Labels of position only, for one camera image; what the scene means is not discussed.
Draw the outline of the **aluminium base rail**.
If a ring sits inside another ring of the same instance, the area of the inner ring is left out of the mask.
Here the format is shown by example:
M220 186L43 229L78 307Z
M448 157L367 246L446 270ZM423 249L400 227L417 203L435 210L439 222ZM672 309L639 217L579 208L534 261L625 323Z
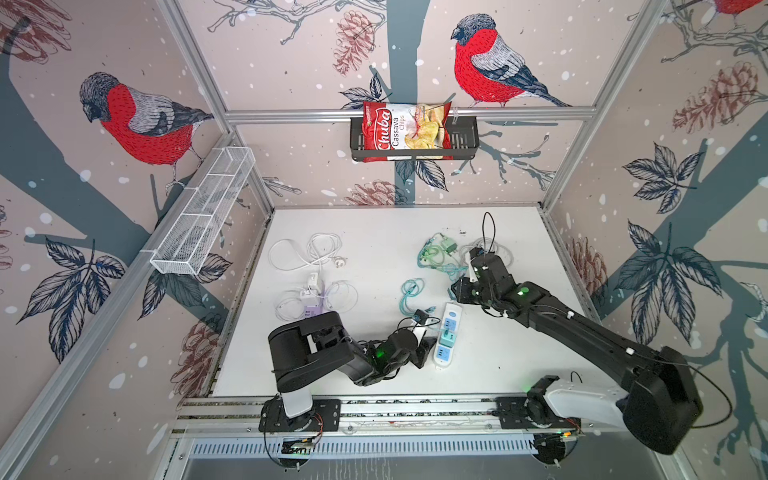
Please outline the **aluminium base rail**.
M497 397L524 396L517 394L437 394L437 395L342 395L317 396L313 399L341 401L339 429L326 435L363 436L404 433L534 433L571 431L589 434L627 431L616 420L607 423L600 418L572 414L567 418L581 421L579 430L560 429L502 429L494 415ZM264 403L273 397L208 397L182 402L169 431L173 436L215 435L254 436L258 433L260 413Z

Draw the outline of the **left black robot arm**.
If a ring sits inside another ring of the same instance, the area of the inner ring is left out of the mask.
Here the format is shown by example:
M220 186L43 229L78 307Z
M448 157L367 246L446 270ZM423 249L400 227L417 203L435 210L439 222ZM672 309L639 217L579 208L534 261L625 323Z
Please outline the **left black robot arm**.
M340 314L329 311L276 328L268 345L278 412L290 420L314 414L311 385L336 371L368 387L394 379L408 364L422 367L434 345L427 331L438 326L438 318L418 310L387 338L357 341Z

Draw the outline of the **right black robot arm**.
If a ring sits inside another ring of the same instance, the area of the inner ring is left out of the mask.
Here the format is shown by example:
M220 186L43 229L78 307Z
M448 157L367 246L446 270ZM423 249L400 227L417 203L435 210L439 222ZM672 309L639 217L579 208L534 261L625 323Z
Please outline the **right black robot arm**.
M451 290L465 305L517 321L588 360L615 387L575 384L546 375L526 394L528 419L540 427L580 418L623 427L640 443L673 454L703 412L692 367L677 350L628 340L567 307L532 282L518 283L495 253L473 247L467 275Z

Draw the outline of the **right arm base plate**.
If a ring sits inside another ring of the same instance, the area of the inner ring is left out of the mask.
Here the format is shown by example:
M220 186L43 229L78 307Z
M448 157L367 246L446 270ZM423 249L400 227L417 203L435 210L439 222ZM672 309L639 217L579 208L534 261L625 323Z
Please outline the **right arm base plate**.
M560 429L579 430L578 418L558 417L543 402L524 396L497 397L494 415L499 419L502 429Z

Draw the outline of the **white charger adapter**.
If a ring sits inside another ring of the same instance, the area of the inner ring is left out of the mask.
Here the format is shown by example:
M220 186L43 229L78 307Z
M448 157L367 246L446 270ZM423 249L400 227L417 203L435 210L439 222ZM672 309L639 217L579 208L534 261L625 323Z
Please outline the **white charger adapter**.
M309 296L319 297L323 293L323 282L317 272L309 274L307 279L305 293Z

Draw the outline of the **white power strip blue outlets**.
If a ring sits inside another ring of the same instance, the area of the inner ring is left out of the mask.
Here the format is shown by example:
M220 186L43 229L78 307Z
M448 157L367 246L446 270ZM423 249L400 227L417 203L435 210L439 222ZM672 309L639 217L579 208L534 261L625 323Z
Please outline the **white power strip blue outlets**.
M442 319L445 318L445 317L448 317L448 316L454 317L454 318L456 318L459 321L458 329L457 329L457 331L455 333L452 333L452 332L449 332L449 331L445 331L445 330L442 329ZM460 326L460 323L461 323L461 320L462 320L462 316L463 316L463 309L462 309L462 307L460 305L458 305L456 303L453 303L453 302L448 302L445 305L445 308L443 310L443 315L442 315L442 318L441 318L441 322L439 324L439 332L438 332L438 337L437 337L437 343L436 343L436 346L435 346L435 349L434 349L434 352L433 352L433 361L434 361L435 365L437 367L439 367L439 368L447 368L447 367L449 367L451 365L454 357L455 357L455 350L456 350L456 343L457 343L457 338L458 338L458 331L459 331L459 326ZM439 364L437 364L435 362L435 360L434 360L434 353L435 353L436 347L438 345L443 345L443 346L450 347L450 348L453 349L453 354L452 354L453 358L452 358L452 361L451 361L451 363L449 365L439 365Z

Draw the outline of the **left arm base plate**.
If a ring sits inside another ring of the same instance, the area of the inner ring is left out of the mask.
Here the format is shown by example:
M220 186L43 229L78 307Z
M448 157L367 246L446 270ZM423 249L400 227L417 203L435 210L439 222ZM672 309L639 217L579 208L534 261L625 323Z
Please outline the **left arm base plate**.
M312 407L296 417L289 417L281 397L267 400L260 413L258 431L261 433L336 432L339 429L341 401L314 400Z

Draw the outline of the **red cassava chips bag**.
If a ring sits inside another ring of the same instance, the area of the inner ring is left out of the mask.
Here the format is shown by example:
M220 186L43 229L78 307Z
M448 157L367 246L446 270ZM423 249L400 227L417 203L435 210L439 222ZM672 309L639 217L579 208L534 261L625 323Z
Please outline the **red cassava chips bag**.
M363 162L404 160L396 151L438 150L452 147L446 122L452 104L364 102L362 117Z

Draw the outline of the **black wall basket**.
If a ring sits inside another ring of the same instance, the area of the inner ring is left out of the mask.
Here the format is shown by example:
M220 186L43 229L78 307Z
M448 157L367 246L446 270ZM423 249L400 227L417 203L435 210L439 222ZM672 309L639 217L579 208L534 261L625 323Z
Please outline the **black wall basket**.
M366 150L364 148L363 120L352 118L350 125L350 152L357 162L371 162L376 158L385 161L406 160L472 160L479 149L477 118L471 116L452 116L446 125L445 138L450 141L450 148L431 150Z

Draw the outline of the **purple power socket strip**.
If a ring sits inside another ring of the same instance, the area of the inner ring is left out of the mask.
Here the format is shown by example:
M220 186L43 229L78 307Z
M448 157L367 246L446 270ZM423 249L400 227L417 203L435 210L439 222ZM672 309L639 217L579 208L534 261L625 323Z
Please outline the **purple power socket strip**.
M300 293L303 305L303 318L309 319L327 311L326 295L323 290L308 288Z

